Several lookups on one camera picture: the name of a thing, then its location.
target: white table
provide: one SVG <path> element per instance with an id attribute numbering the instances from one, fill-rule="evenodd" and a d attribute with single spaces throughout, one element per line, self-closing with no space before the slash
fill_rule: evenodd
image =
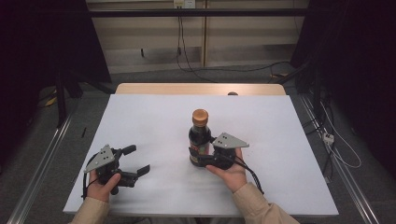
<path id="1" fill-rule="evenodd" d="M 291 100 L 282 94 L 112 95 L 64 212 L 74 214 L 80 207 L 82 170 L 94 153 L 105 144 L 135 144 L 137 151 L 122 157 L 120 168 L 135 172 L 150 164 L 151 171 L 133 189 L 120 188 L 111 196 L 111 214 L 240 217 L 222 181 L 189 161 L 188 130 L 196 108 L 208 111 L 213 136 L 226 132 L 250 143 L 244 159 L 269 202 L 291 215 L 338 214 Z"/>

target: floor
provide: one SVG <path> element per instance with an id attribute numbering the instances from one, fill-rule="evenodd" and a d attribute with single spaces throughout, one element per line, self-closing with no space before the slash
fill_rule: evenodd
<path id="1" fill-rule="evenodd" d="M 194 49 L 189 49 L 188 52 L 194 52 Z M 135 57 L 130 60 L 132 62 L 142 60 L 140 54 L 136 54 Z M 197 57 L 196 54 L 191 55 L 192 59 Z M 120 64 L 126 58 L 129 57 L 120 57 Z M 117 64 L 117 60 L 115 58 L 111 60 L 113 59 L 115 61 L 111 61 L 111 64 Z M 140 71 L 132 73 L 118 73 L 115 69 L 112 70 L 113 84 L 111 86 L 116 87 L 121 82 L 207 82 L 207 79 L 222 83 L 267 83 L 276 81 L 277 77 L 272 76 L 273 74 L 287 74 L 292 70 L 292 67 L 287 64 L 260 69 L 264 67 L 263 64 L 234 64 L 221 67 L 222 70 L 205 70 L 196 72 L 196 74 L 181 71 L 175 62 L 172 65 L 173 69 L 139 68 Z M 255 71 L 235 72 L 230 69 Z M 17 146 L 12 159 L 4 164 L 3 173 L 0 175 L 2 198 L 0 223 L 6 223 L 15 213 L 19 200 L 29 188 L 33 189 L 33 193 L 32 191 L 28 193 L 32 200 L 27 201 L 29 202 L 27 204 L 20 205 L 26 209 L 26 213 L 21 213 L 24 215 L 20 217 L 20 223 L 67 223 L 71 220 L 72 216 L 64 214 L 62 210 L 108 101 L 108 95 L 84 83 L 80 85 L 84 90 L 81 99 L 66 98 L 67 110 L 73 116 L 70 117 L 70 123 L 62 133 L 63 140 L 59 143 L 51 142 L 53 136 L 59 134 L 56 133 L 58 116 L 56 104 L 43 107 L 44 102 L 40 102 L 37 106 L 30 127 Z M 308 133 L 307 139 L 317 157 L 318 165 L 324 168 L 328 152 L 323 147 L 318 132 L 311 133 L 312 130 L 315 130 L 315 124 L 309 122 L 312 118 L 309 116 L 310 109 L 307 108 L 309 104 L 306 103 L 311 95 L 296 92 L 292 81 L 285 84 L 284 88 L 295 106 L 300 122 L 305 126 L 304 130 Z M 52 90 L 53 88 L 47 88 L 41 94 L 46 95 Z M 339 209 L 339 216 L 297 217 L 297 219 L 303 223 L 395 223 L 395 179 L 373 158 L 364 140 L 354 132 L 353 127 L 344 116 L 342 108 L 338 108 L 334 101 L 331 106 L 336 130 L 355 149 L 362 164 L 359 168 L 346 168 L 339 160 L 332 159 L 326 169 L 323 169 L 324 177 L 329 182 L 328 187 Z M 341 140 L 340 136 L 335 136 L 335 142 L 336 148 L 345 162 L 352 165 L 358 164 L 356 155 Z M 49 146 L 54 146 L 55 150 L 51 151 Z M 40 163 L 46 155 L 49 162 L 47 164 Z M 45 172 L 37 177 L 36 169 L 39 164 L 45 167 Z M 345 178 L 345 176 L 352 176 L 352 179 Z M 32 182 L 34 181 L 33 177 L 41 179 L 42 182 L 31 186 L 31 183 L 34 183 Z M 368 213 L 373 211 L 373 213 L 366 217 L 362 215 L 362 211 L 368 211 Z M 131 219 L 109 217 L 106 223 L 131 223 Z"/>

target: black curtain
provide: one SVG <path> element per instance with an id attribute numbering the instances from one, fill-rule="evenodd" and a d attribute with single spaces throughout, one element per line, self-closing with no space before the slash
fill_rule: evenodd
<path id="1" fill-rule="evenodd" d="M 391 140 L 396 119 L 396 14 L 393 2 L 346 0 L 336 38 L 318 57 L 322 83 L 332 92 L 373 155 L 396 177 Z M 325 2 L 311 0 L 310 6 Z M 308 60 L 330 18 L 307 17 L 291 63 Z"/>
<path id="2" fill-rule="evenodd" d="M 91 18 L 36 13 L 42 9 L 88 10 L 84 0 L 0 2 L 1 161 L 21 140 L 35 113 L 38 93 L 55 85 L 60 70 L 111 82 Z M 71 76 L 65 79 L 79 81 Z"/>

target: electrical box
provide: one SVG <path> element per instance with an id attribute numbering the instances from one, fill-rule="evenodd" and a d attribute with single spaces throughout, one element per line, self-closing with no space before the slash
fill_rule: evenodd
<path id="1" fill-rule="evenodd" d="M 195 8 L 195 0 L 185 0 L 184 8 Z"/>
<path id="2" fill-rule="evenodd" d="M 174 8 L 195 8 L 195 0 L 174 0 Z"/>

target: gray floor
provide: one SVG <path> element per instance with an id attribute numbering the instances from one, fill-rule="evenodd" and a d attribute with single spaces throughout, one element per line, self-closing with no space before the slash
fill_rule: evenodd
<path id="1" fill-rule="evenodd" d="M 262 65 L 233 66 L 227 67 L 227 69 L 259 67 L 262 67 Z M 273 73 L 288 73 L 290 69 L 286 65 L 274 66 Z M 243 73 L 231 71 L 197 72 L 200 77 L 221 83 L 267 83 L 271 80 L 270 74 L 270 69 Z M 205 82 L 193 73 L 180 70 L 118 74 L 113 75 L 112 79 L 114 81 L 113 87 L 121 82 Z M 73 180 L 85 159 L 108 101 L 108 95 L 86 84 L 81 84 L 81 86 L 84 90 L 81 99 L 66 99 L 69 111 L 73 105 L 78 105 L 78 107 L 64 140 L 53 157 L 44 182 L 39 186 L 39 191 L 35 196 L 30 212 L 27 214 L 25 223 L 67 223 L 72 218 L 62 211 L 74 185 Z M 284 87 L 293 101 L 301 123 L 309 121 L 310 118 L 307 116 L 301 96 L 296 93 L 293 82 L 287 83 Z M 372 157 L 365 142 L 352 132 L 352 127 L 347 118 L 344 117 L 342 110 L 337 107 L 335 102 L 332 104 L 332 109 L 337 131 L 356 149 L 362 160 L 362 166 L 358 169 L 349 169 L 350 172 L 359 183 L 362 193 L 374 208 L 380 223 L 396 223 L 396 213 L 394 212 L 396 207 L 395 179 Z M 18 199 L 34 175 L 35 168 L 50 144 L 57 124 L 57 112 L 56 105 L 39 106 L 27 134 L 15 150 L 16 153 L 7 164 L 4 164 L 3 173 L 0 175 L 0 223 L 8 221 Z M 310 125 L 305 129 L 308 132 L 313 129 L 313 126 Z M 344 160 L 356 164 L 355 156 L 341 141 L 338 143 L 337 138 L 336 136 L 337 147 Z M 327 153 L 318 134 L 309 134 L 307 139 L 317 157 L 319 166 L 323 167 Z M 325 176 L 330 176 L 330 168 L 327 169 Z M 356 202 L 352 200 L 336 169 L 333 169 L 332 181 L 328 186 L 340 215 L 335 217 L 297 217 L 297 219 L 305 223 L 364 223 L 360 211 L 356 208 Z M 107 223 L 130 222 L 131 219 L 128 217 L 109 217 L 107 220 Z"/>

